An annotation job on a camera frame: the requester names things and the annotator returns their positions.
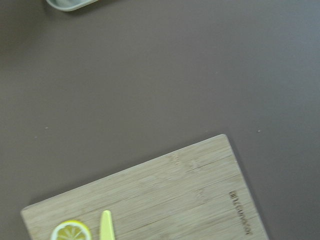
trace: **table surface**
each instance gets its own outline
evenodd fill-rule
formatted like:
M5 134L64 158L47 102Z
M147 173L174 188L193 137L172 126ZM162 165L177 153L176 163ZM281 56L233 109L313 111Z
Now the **table surface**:
M320 2L0 8L0 235L20 210L220 133L273 240L320 234Z

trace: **brand logo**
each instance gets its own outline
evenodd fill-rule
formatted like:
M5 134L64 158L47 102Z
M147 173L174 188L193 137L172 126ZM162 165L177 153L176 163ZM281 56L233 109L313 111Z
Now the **brand logo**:
M248 220L244 213L244 206L239 201L239 197L237 195L236 191L229 192L230 198L232 200L233 205L235 206L235 210L238 213L238 216L241 220L241 223L243 225L244 231L246 235L252 235L250 224L248 223Z

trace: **cutting board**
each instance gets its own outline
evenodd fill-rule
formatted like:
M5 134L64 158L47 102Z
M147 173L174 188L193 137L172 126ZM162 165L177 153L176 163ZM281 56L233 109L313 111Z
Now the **cutting board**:
M218 135L67 191L21 211L33 240L63 221L99 239L112 212L117 240L267 240L225 135Z

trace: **yellow knife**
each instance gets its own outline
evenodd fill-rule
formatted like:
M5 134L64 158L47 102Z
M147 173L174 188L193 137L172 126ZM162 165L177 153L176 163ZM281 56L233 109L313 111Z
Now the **yellow knife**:
M114 226L112 224L111 212L102 212L100 220L100 240L115 240Z

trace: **citrus fruit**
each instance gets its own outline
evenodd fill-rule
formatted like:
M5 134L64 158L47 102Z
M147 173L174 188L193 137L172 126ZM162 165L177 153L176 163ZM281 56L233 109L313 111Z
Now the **citrus fruit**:
M52 232L51 240L91 240L89 228L77 220L60 223Z

